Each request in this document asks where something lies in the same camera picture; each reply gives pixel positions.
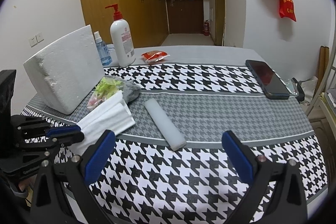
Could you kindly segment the person's left hand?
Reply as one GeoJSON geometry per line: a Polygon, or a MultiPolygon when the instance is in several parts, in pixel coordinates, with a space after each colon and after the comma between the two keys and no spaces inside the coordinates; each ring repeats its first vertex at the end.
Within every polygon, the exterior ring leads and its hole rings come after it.
{"type": "Polygon", "coordinates": [[[32,176],[18,184],[18,190],[13,192],[19,198],[28,198],[33,194],[36,176],[32,176]]]}

